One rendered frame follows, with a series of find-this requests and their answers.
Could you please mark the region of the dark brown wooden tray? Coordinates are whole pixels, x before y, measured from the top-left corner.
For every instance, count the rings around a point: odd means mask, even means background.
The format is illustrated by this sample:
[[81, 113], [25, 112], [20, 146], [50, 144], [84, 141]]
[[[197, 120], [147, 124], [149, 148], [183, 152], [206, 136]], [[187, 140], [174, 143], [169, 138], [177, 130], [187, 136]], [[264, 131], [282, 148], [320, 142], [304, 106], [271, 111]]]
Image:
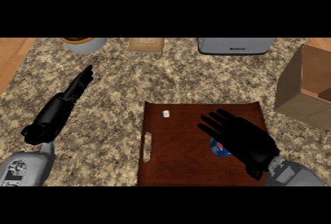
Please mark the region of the dark brown wooden tray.
[[[217, 157], [209, 150], [211, 137], [199, 130], [200, 116], [217, 109], [246, 119], [264, 129], [260, 104], [153, 104], [146, 103], [140, 148], [149, 160], [138, 161], [138, 186], [261, 186], [245, 172], [243, 163], [230, 155]], [[162, 110], [169, 117], [162, 117]]]

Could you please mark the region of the grey plant pot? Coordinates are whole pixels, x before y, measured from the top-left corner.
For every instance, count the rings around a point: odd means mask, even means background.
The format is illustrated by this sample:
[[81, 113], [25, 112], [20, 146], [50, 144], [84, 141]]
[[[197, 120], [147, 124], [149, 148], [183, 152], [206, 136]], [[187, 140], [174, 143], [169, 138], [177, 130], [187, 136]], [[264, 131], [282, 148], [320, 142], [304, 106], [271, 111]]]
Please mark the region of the grey plant pot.
[[106, 38], [60, 39], [67, 50], [75, 54], [90, 54], [106, 44]]

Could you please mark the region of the grey appliance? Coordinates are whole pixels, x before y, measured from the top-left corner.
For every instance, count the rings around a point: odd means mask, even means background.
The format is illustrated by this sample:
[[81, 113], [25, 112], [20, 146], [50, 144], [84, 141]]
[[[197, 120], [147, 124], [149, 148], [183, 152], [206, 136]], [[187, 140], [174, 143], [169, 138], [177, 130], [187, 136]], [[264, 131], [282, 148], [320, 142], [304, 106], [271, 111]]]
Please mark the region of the grey appliance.
[[274, 38], [196, 38], [203, 54], [264, 54]]

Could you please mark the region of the brown cardboard box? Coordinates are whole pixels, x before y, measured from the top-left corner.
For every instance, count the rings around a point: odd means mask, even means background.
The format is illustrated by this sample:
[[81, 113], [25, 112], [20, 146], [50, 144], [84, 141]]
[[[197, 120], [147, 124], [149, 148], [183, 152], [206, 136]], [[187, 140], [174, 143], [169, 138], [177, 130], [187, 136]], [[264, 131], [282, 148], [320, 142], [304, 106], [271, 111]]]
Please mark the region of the brown cardboard box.
[[273, 110], [331, 129], [331, 52], [301, 45], [277, 79]]

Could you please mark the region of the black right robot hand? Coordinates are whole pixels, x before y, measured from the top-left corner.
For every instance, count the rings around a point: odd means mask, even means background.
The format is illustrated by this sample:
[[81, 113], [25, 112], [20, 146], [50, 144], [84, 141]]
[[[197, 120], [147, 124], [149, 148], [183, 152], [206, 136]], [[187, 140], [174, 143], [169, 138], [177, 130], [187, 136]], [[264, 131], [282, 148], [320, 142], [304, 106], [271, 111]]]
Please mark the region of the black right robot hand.
[[258, 180], [279, 156], [274, 140], [246, 119], [224, 109], [200, 116], [199, 130], [221, 144], [245, 166], [246, 174]]

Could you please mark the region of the blue can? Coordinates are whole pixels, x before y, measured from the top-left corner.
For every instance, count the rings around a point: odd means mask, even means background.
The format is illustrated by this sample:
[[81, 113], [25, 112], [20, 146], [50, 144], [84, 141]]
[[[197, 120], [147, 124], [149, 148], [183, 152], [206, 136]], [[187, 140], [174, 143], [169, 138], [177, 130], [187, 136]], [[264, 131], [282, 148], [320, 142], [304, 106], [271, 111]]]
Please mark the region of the blue can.
[[223, 148], [223, 145], [214, 139], [209, 141], [209, 150], [217, 157], [227, 157], [231, 155], [231, 153]]

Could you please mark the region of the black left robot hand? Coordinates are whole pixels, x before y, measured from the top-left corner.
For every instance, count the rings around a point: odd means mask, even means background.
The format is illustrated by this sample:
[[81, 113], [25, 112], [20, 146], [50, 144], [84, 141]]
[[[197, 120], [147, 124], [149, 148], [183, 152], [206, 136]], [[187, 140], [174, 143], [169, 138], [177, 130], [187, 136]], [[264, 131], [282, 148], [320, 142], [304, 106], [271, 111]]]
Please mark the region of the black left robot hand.
[[25, 137], [28, 144], [38, 145], [41, 143], [50, 143], [56, 139], [78, 98], [91, 81], [93, 71], [91, 66], [87, 66], [72, 80], [66, 91], [51, 97], [36, 114], [33, 122], [22, 129], [20, 135]]

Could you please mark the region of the small tan cardboard packet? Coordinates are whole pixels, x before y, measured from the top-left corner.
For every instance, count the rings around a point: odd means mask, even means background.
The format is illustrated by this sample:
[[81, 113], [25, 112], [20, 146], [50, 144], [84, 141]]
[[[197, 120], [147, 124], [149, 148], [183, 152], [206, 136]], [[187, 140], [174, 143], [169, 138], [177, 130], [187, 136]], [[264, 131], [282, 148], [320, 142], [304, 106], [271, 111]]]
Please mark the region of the small tan cardboard packet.
[[163, 38], [131, 38], [128, 40], [128, 50], [131, 52], [161, 53]]

